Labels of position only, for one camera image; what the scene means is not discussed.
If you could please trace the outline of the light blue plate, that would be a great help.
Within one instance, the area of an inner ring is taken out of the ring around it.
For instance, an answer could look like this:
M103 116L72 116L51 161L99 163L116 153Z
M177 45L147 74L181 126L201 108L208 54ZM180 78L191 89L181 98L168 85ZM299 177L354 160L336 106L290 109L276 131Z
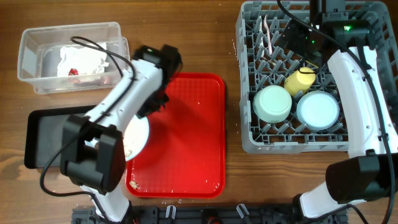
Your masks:
M115 113L105 116L98 122L100 131L99 148L103 146L116 150L125 161L135 158L145 147L149 138L147 118L139 119L135 114Z

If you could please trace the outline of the white plastic spoon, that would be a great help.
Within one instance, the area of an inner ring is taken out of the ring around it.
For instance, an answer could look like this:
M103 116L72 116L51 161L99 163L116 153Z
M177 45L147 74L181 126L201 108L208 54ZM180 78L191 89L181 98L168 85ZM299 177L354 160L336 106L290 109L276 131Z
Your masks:
M269 55L272 56L273 49L272 49L272 43L271 43L271 33L270 33L270 30L269 30L269 26L267 24L267 14L264 16L263 26L264 26L264 28L266 30L268 52L269 52Z

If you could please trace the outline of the yellow plastic cup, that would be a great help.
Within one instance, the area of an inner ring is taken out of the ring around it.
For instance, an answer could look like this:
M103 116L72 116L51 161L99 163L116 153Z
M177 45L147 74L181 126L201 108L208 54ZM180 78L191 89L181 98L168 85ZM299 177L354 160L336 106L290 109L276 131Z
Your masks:
M284 88L291 96L299 91L305 93L313 85L315 78L315 72L311 68L301 67L286 78Z

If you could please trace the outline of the white plastic fork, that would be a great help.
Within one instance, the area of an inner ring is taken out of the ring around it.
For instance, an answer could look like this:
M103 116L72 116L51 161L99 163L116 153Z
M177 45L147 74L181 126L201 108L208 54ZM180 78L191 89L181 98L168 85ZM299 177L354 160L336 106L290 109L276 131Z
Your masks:
M259 32L258 32L258 37L259 37L259 53L260 53L260 58L264 58L264 33L262 31L263 28L263 20L260 20L260 27L259 27Z

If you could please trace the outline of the mint green bowl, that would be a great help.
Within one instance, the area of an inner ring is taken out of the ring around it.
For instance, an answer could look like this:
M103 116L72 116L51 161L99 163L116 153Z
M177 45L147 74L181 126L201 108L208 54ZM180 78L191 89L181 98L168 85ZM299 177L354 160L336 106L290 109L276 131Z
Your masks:
M279 123L290 114L292 97L285 88L271 85L256 93L252 107L259 119L267 123Z

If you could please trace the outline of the light blue bowl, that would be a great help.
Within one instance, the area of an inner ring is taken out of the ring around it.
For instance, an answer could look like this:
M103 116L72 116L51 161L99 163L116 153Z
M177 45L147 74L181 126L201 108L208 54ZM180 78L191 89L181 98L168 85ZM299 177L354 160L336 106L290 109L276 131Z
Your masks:
M324 91L305 94L296 109L298 120L314 131L330 128L337 121L339 113L337 100Z

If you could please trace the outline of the white napkin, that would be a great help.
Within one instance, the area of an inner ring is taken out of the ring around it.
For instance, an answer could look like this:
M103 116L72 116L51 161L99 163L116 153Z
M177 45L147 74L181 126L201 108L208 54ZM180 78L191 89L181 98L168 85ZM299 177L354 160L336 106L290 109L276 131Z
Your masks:
M79 75L103 73L109 66L107 54L88 47L69 46L60 49L61 61L57 65L57 76L67 77L71 68L78 70Z

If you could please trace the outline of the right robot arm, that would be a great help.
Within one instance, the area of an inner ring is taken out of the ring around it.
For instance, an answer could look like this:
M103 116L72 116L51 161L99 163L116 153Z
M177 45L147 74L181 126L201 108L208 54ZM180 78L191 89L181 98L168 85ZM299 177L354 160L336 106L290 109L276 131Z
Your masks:
M349 158L329 165L324 183L299 196L302 219L315 221L357 203L387 198L388 221L397 192L397 132L382 92L370 23L339 20L312 27L293 18L279 44L328 67L348 129Z

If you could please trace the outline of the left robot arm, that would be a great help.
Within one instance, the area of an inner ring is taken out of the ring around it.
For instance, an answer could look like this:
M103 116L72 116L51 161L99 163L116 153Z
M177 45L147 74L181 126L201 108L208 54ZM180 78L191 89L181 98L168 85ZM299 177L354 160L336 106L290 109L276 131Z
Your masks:
M160 110L165 92L182 64L178 49L143 45L127 60L128 69L108 96L86 115L70 116L63 127L60 172L89 195L102 222L131 220L131 204L119 184L128 157L123 137L133 118Z

